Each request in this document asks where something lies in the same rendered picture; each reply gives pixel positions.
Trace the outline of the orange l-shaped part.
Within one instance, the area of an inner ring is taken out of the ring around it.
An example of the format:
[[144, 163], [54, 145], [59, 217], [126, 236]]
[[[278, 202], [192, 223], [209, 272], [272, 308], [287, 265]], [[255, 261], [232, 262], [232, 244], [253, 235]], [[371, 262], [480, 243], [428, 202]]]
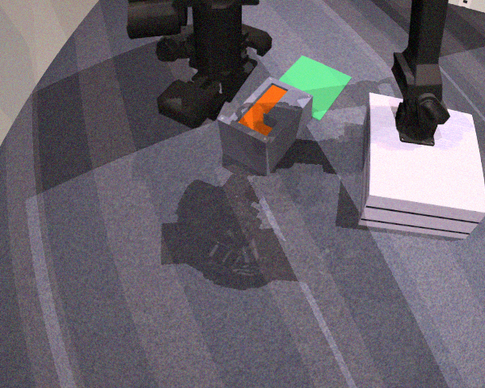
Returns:
[[254, 129], [267, 136], [272, 130], [264, 124], [263, 113], [268, 114], [274, 105], [284, 96], [284, 91], [277, 86], [272, 85], [268, 91], [254, 104], [245, 116], [239, 121], [240, 124]]

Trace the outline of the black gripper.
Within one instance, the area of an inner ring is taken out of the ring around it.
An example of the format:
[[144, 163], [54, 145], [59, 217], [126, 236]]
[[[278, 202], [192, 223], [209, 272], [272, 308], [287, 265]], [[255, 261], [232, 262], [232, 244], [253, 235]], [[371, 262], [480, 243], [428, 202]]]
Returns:
[[189, 67], [198, 70], [192, 76], [194, 82], [175, 80], [156, 100], [159, 114], [194, 129], [207, 118], [216, 120], [225, 101], [231, 103], [258, 65], [246, 48], [256, 49], [263, 57], [272, 48], [272, 38], [242, 23], [240, 33], [228, 40], [203, 40], [193, 32], [187, 42], [196, 51], [196, 61], [189, 61]]

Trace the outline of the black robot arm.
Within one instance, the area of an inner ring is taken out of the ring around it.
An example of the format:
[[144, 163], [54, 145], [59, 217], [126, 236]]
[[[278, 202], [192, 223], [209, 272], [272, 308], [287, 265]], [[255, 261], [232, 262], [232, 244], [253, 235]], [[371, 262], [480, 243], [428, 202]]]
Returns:
[[[129, 0], [126, 29], [129, 39], [162, 36], [156, 54], [162, 62], [177, 58], [196, 61], [193, 32], [203, 40], [222, 41], [242, 28], [242, 6], [259, 0]], [[399, 140], [434, 146], [433, 135], [450, 114], [442, 99], [439, 67], [441, 41], [449, 0], [412, 0], [408, 46], [394, 53], [391, 71], [403, 95], [396, 112]], [[188, 23], [192, 7], [193, 24]]]

